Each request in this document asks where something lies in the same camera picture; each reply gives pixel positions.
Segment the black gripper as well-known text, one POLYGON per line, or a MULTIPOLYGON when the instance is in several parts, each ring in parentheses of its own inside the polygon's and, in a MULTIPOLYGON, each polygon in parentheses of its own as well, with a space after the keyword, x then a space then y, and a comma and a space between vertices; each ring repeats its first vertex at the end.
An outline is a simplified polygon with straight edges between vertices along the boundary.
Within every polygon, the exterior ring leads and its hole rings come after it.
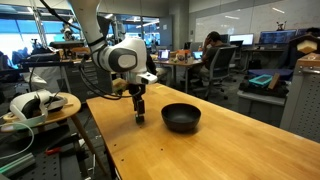
POLYGON ((142 99, 142 95, 146 92, 146 86, 144 84, 130 84, 129 85, 129 94, 132 96, 134 111, 135 111, 135 121, 138 121, 138 115, 145 114, 145 105, 144 100, 142 99))

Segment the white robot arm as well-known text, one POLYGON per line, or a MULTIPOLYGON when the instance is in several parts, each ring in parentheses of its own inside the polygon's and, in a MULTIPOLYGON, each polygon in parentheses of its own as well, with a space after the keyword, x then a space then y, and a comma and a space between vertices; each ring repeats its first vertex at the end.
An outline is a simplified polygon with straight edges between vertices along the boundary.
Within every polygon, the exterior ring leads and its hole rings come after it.
POLYGON ((125 38, 109 46, 100 29, 97 10, 101 0, 67 0, 85 40, 91 50, 93 62, 107 73, 125 73, 129 93, 136 111, 136 123, 144 122, 145 106, 142 95, 146 86, 158 78, 147 70, 145 42, 139 38, 125 38))

